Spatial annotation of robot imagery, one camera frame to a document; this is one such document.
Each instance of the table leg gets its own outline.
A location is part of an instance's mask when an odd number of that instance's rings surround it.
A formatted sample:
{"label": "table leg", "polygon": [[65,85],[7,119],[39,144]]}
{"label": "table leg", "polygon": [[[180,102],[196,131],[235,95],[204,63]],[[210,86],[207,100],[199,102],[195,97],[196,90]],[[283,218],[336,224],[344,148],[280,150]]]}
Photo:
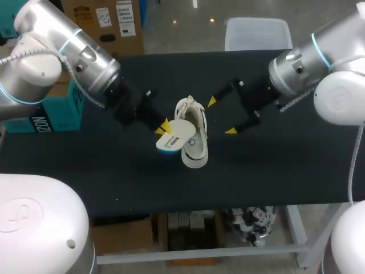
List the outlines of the table leg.
{"label": "table leg", "polygon": [[300,268],[311,267],[320,257],[337,220],[349,206],[348,203],[328,205],[323,217],[307,241],[309,250],[297,253],[297,262]]}

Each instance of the white cable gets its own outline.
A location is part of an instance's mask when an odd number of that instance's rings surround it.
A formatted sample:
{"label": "white cable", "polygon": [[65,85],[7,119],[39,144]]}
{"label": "white cable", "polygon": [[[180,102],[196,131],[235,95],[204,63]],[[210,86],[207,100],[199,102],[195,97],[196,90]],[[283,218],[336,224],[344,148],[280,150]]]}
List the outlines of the white cable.
{"label": "white cable", "polygon": [[353,206],[354,200],[352,199],[352,178],[354,177],[355,171],[355,164],[356,164],[356,157],[359,152],[359,147],[361,143],[361,137],[363,136],[364,126],[359,127],[358,136],[356,137],[354,152],[352,153],[350,171],[348,174],[348,186],[347,186],[347,194],[348,194],[348,201]]}
{"label": "white cable", "polygon": [[56,55],[54,50],[50,50],[50,49],[24,50],[24,51],[21,51],[19,53],[14,54],[14,55],[11,55],[9,57],[0,59],[0,66],[4,65],[6,63],[9,63],[13,60],[16,60],[16,59],[24,58],[24,57],[27,57],[27,56],[30,56],[30,55],[37,55],[37,54],[53,54],[53,55]]}
{"label": "white cable", "polygon": [[279,109],[280,112],[284,112],[286,111],[288,108],[292,107],[293,105],[295,105],[296,103],[298,103],[300,100],[302,100],[303,98],[307,97],[309,94],[312,93],[312,91],[314,91],[316,89],[317,86],[311,87],[309,88],[306,92],[304,92],[303,94],[301,94],[300,96],[294,98],[293,100],[291,100],[288,104],[286,104],[285,106],[283,106],[282,108]]}
{"label": "white cable", "polygon": [[74,82],[75,82],[76,86],[79,88],[79,90],[81,90],[82,94],[85,95],[85,97],[88,100],[90,100],[92,103],[96,104],[98,107],[105,108],[105,105],[103,105],[102,103],[98,102],[93,97],[91,97],[91,95],[88,92],[86,92],[86,90],[81,86],[79,81],[76,79],[76,76],[75,76],[67,58],[65,60],[61,60],[61,61],[65,64],[68,73],[71,75],[71,78],[74,80]]}

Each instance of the sneaker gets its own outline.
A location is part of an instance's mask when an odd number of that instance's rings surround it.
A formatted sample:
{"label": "sneaker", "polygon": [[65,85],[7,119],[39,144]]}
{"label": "sneaker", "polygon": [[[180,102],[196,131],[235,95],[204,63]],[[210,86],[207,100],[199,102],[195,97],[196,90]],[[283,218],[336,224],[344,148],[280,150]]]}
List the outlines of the sneaker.
{"label": "sneaker", "polygon": [[196,129],[181,149],[182,162],[190,168],[201,168],[208,161],[208,144],[206,135],[206,118],[204,107],[192,96],[180,100],[175,108],[175,119],[191,122]]}

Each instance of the plastic chair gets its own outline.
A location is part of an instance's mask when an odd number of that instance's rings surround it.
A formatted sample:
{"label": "plastic chair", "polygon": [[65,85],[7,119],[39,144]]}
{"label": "plastic chair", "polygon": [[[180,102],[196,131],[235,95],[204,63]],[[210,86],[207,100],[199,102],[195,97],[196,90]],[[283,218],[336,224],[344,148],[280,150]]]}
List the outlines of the plastic chair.
{"label": "plastic chair", "polygon": [[227,23],[225,51],[292,49],[287,23],[274,18],[231,18]]}

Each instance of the black table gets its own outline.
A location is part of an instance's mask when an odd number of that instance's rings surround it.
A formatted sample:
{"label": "black table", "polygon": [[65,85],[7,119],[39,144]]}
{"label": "black table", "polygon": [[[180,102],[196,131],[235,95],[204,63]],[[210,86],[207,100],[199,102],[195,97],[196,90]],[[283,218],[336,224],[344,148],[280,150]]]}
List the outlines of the black table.
{"label": "black table", "polygon": [[[250,83],[279,51],[147,55],[124,58],[125,75],[159,90],[155,105],[173,117],[177,101],[193,95],[206,106],[234,77]],[[206,112],[209,161],[189,169],[181,155],[155,149],[157,135],[136,123],[128,130],[111,113],[87,104],[80,131],[7,134],[0,172],[59,179],[82,198],[92,217],[257,205],[347,201],[356,127],[339,127],[315,112],[312,96],[240,135],[224,131],[245,118],[237,97]],[[365,147],[354,176],[354,199],[365,198]]]}

